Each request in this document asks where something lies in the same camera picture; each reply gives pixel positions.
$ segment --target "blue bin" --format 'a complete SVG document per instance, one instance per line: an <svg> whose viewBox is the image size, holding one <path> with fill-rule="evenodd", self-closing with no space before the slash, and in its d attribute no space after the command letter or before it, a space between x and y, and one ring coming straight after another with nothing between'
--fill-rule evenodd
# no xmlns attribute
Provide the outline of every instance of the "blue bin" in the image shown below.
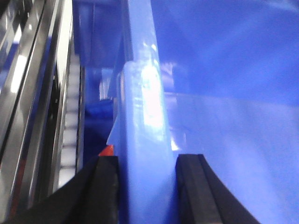
<svg viewBox="0 0 299 224"><path fill-rule="evenodd" d="M296 1L152 0L152 11L149 0L124 2L132 62L111 79L118 114L109 138L120 158L121 223L178 223L174 164L192 153L258 221L297 224ZM74 1L83 66L112 67L117 55L120 23L112 29L108 18L119 22L120 9L102 3Z"/></svg>

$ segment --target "metal rail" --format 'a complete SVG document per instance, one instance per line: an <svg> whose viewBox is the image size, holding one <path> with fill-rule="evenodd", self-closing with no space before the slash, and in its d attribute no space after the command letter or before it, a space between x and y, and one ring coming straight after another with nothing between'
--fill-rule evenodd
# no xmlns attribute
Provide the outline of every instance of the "metal rail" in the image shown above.
<svg viewBox="0 0 299 224"><path fill-rule="evenodd" d="M36 198L36 186L41 163L42 150L44 146L44 138L46 132L47 119L49 116L50 99L54 79L54 71L56 69L57 42L61 21L61 11L63 0L56 2L57 13L55 16L55 24L51 36L51 44L49 58L47 61L43 84L36 111L36 118L31 134L30 145L28 147L28 155L24 170L20 199L18 204L18 213L32 207Z"/></svg>
<svg viewBox="0 0 299 224"><path fill-rule="evenodd" d="M0 71L7 59L19 25L24 26L32 7L31 0L11 0L0 19Z"/></svg>
<svg viewBox="0 0 299 224"><path fill-rule="evenodd" d="M9 124L12 120L12 115L14 114L13 110L19 96L19 90L24 81L28 59L30 59L33 43L36 39L36 31L38 29L39 19L43 12L43 6L43 0L36 0L30 11L29 18L20 40L19 48L14 56L0 94L0 161L3 156L4 143L8 134Z"/></svg>
<svg viewBox="0 0 299 224"><path fill-rule="evenodd" d="M55 0L46 1L43 10L42 1L36 1L34 10L26 24L25 32L28 32L29 41L22 37L20 50L14 59L14 67L9 72L0 98L4 104L9 104L9 110L5 110L5 127L10 125L5 145L2 145L2 161L0 167L0 221L8 218L14 196L14 189L17 181L18 169L20 167L22 152L27 144L27 137L30 134L30 118L35 96L40 88L40 67L46 47Z"/></svg>

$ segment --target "metal bar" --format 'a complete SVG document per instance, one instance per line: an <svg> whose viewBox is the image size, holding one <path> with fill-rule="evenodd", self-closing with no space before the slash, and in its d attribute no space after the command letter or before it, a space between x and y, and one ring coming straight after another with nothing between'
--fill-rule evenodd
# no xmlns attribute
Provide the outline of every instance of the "metal bar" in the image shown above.
<svg viewBox="0 0 299 224"><path fill-rule="evenodd" d="M66 113L66 93L69 75L69 66L71 59L71 40L72 40L72 12L67 11L71 8L71 2L64 3L64 11L62 12L62 21L59 36L57 71L60 83L59 106L57 114L56 132L54 138L54 147L52 153L50 182L48 187L48 195L51 195L58 188L59 170L60 170L60 156L63 145L63 131Z"/></svg>
<svg viewBox="0 0 299 224"><path fill-rule="evenodd" d="M25 147L26 138L29 135L28 127L30 125L29 121L36 89L39 89L38 85L40 85L39 71L48 39L54 3L55 0L48 0L45 3L32 48L32 54L31 57L28 58L28 67L25 72L24 84L20 91L19 101L16 105L15 116L12 119L10 133L5 145L0 167L0 178L3 183L0 186L0 221L7 219L10 214L21 154Z"/></svg>
<svg viewBox="0 0 299 224"><path fill-rule="evenodd" d="M7 137L9 123L13 116L13 110L16 105L21 84L24 80L28 59L32 52L43 6L43 0L35 0L22 34L19 47L0 94L0 161L3 155L4 141Z"/></svg>
<svg viewBox="0 0 299 224"><path fill-rule="evenodd" d="M60 28L63 2L64 1L61 0L57 3L57 13L51 38L49 58L45 69L38 108L36 112L36 119L34 121L30 145L28 148L28 156L21 185L17 213L20 213L32 207L34 203L39 164L44 144L43 140L45 135L47 118L49 114L50 97L53 85L54 70L56 65L58 32Z"/></svg>
<svg viewBox="0 0 299 224"><path fill-rule="evenodd" d="M80 67L80 96L79 96L79 125L78 125L78 145L76 172L83 167L84 148L84 116L85 116L85 69Z"/></svg>
<svg viewBox="0 0 299 224"><path fill-rule="evenodd" d="M11 0L0 19L0 71L9 54L17 28L22 18L27 18L32 2L28 0Z"/></svg>
<svg viewBox="0 0 299 224"><path fill-rule="evenodd" d="M180 218L185 224L223 223L196 155L179 155L176 164Z"/></svg>

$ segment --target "orange part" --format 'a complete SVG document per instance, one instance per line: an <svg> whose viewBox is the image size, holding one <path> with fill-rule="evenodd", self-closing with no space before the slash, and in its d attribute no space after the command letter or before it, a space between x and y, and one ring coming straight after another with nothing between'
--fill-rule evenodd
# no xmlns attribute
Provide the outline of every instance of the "orange part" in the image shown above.
<svg viewBox="0 0 299 224"><path fill-rule="evenodd" d="M104 148L103 151L99 154L99 156L112 156L112 155L114 155L114 147L112 145Z"/></svg>

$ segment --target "blue plastic panel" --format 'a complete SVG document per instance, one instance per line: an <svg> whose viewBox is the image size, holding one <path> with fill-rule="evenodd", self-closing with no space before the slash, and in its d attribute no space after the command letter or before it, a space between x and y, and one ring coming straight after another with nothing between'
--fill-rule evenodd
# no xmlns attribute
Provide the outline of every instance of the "blue plastic panel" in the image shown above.
<svg viewBox="0 0 299 224"><path fill-rule="evenodd" d="M121 41L117 0L73 0L75 52L84 67L114 66Z"/></svg>
<svg viewBox="0 0 299 224"><path fill-rule="evenodd" d="M165 90L298 105L295 2L153 0Z"/></svg>
<svg viewBox="0 0 299 224"><path fill-rule="evenodd" d="M203 153L261 223L299 223L296 1L152 8L174 153Z"/></svg>

